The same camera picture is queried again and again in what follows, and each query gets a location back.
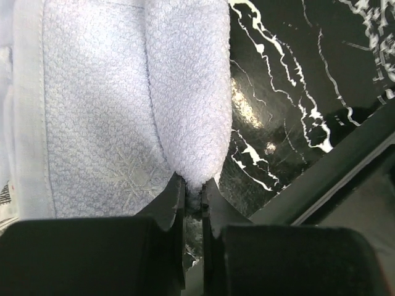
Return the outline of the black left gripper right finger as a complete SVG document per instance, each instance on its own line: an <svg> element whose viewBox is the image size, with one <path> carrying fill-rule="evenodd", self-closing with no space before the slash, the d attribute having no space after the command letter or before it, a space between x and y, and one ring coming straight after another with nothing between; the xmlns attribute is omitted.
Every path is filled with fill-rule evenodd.
<svg viewBox="0 0 395 296"><path fill-rule="evenodd" d="M386 295L371 245L347 228L254 224L220 193L201 192L205 295Z"/></svg>

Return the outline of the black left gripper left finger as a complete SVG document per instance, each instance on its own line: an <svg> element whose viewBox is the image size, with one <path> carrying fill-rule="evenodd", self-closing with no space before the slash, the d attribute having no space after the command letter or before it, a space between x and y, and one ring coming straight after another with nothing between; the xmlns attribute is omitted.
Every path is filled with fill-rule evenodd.
<svg viewBox="0 0 395 296"><path fill-rule="evenodd" d="M21 221L1 236L2 295L180 295L185 182L134 216Z"/></svg>

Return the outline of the white terry towel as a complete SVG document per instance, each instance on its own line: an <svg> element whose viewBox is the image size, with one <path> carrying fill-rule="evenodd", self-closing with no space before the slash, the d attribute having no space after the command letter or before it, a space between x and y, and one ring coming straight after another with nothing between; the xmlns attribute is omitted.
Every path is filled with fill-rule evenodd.
<svg viewBox="0 0 395 296"><path fill-rule="evenodd" d="M226 1L2 1L1 216L192 208L231 135Z"/></svg>

